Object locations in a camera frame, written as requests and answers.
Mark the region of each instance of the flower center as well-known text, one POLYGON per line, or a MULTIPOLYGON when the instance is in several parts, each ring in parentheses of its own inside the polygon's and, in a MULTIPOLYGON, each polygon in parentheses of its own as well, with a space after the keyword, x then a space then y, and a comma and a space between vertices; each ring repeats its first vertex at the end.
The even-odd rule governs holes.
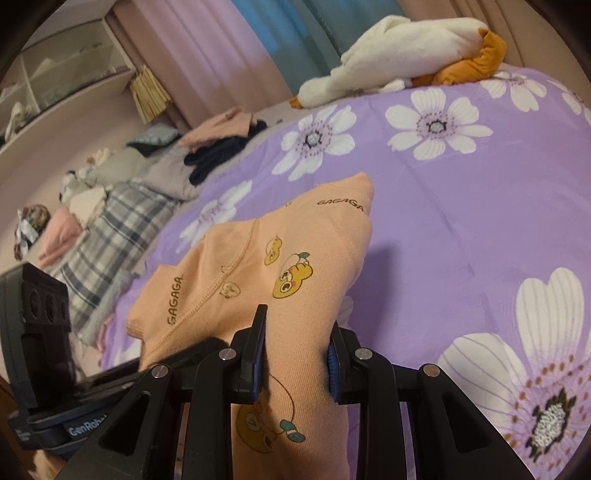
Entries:
POLYGON ((533 443, 545 450, 560 436, 564 424, 566 424, 566 412, 562 405, 552 405, 540 415, 535 424, 533 443))
POLYGON ((455 131, 454 117, 444 112, 426 113, 417 122, 417 133, 423 138, 443 139, 455 131))
POLYGON ((432 134, 440 134, 447 130, 447 122, 443 122, 441 120, 435 120, 434 122, 427 123, 427 129, 432 134))
POLYGON ((310 148, 314 148, 319 143, 322 143, 322 134, 318 130, 314 130, 306 135, 306 145, 310 148))
POLYGON ((542 410, 539 405, 534 408, 532 416, 536 418, 535 427, 525 443, 526 447, 531 448, 530 458, 534 462, 542 453, 548 453, 553 444, 562 440, 576 401, 577 397, 567 398, 562 388, 558 395, 548 399, 545 409, 542 410))
POLYGON ((512 85, 523 85, 525 80, 521 77, 511 77, 510 79, 507 79, 506 82, 509 82, 512 85))
POLYGON ((207 212, 202 212, 199 216, 201 223, 213 223, 213 219, 222 211, 220 205, 216 205, 207 212))

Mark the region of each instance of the curtain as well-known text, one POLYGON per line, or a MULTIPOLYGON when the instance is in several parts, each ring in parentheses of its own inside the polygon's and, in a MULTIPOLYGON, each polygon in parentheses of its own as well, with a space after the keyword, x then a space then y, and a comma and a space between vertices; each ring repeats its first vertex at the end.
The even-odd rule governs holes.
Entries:
POLYGON ((291 96, 230 0, 121 0, 113 12, 191 127, 236 105, 257 112, 291 96))
POLYGON ((232 0, 275 61, 293 94, 328 75, 340 56, 387 15, 395 0, 232 0))

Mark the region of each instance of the patterned cloth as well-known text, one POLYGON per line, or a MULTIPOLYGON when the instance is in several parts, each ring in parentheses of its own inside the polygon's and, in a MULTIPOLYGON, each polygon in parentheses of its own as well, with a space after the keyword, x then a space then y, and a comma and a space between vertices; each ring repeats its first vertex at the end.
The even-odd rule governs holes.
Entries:
MULTIPOLYGON (((102 368, 138 351, 127 313, 159 265, 213 225, 362 171, 374 231, 347 293, 361 345, 406 367, 438 362, 533 478, 556 478, 591 425, 591 109, 518 69, 302 113, 162 231, 119 299, 102 368)), ((354 478, 358 410, 349 432, 354 478)))
POLYGON ((118 183, 103 214, 56 278, 68 287, 74 332, 89 320, 117 272, 132 270, 178 202, 135 183, 118 183))
POLYGON ((14 231, 14 258, 21 261, 44 232, 51 214, 44 205, 23 207, 17 211, 18 223, 14 231))

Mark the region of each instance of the white flower print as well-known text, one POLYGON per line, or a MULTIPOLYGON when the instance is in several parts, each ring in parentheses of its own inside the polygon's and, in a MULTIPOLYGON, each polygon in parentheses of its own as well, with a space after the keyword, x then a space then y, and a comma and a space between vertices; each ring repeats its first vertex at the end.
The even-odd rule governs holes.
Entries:
POLYGON ((177 253, 183 251, 187 246, 195 246, 205 235, 212 225, 225 223, 232 220, 236 215, 236 204, 240 202, 252 188, 252 180, 243 181, 228 189, 219 200, 212 200, 201 210, 199 218, 191 222, 180 234, 181 244, 177 253))
POLYGON ((415 90, 410 99, 417 111, 404 105, 386 110, 390 125, 404 130, 388 142, 393 151, 406 150, 421 142, 413 151, 414 158, 432 160, 445 152, 446 142, 460 153, 473 153, 476 142, 472 137, 492 135, 492 129, 473 125, 480 112, 467 97, 454 100, 447 112, 444 111, 446 95, 440 88, 415 90))
POLYGON ((587 120, 589 125, 591 125, 591 109, 585 106, 581 97, 578 96, 576 93, 571 92, 568 88, 565 87, 565 85, 563 85, 560 82, 557 82, 556 80, 548 81, 555 87, 558 87, 560 90, 562 90, 562 98, 573 111, 573 113, 575 115, 580 115, 581 112, 583 112, 585 119, 587 120))
POLYGON ((501 98, 509 86, 511 101, 522 112, 538 111, 540 106, 534 94, 543 98, 548 93, 544 85, 521 73, 497 72, 480 84, 492 98, 501 98))
POLYGON ((273 175, 284 174, 299 161, 287 177, 287 180, 295 181, 306 173, 318 170, 325 153, 346 155, 355 148, 353 137, 343 132, 355 124, 357 115, 347 106, 330 118, 335 110, 336 105, 332 105, 322 109, 316 117, 308 115, 298 123, 298 131, 283 137, 281 148, 287 154, 275 165, 273 175))
POLYGON ((499 335, 457 338, 438 364, 499 430, 538 480, 552 480, 591 424, 591 335, 579 348, 584 295, 556 269, 526 279, 515 301, 524 365, 499 335))

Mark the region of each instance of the pink curtain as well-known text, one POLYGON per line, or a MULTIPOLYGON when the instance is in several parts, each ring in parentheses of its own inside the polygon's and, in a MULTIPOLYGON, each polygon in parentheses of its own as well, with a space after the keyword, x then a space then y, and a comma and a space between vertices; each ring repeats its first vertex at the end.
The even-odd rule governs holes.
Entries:
POLYGON ((233 106, 257 112, 291 96, 230 0, 121 0, 113 12, 191 127, 233 106))

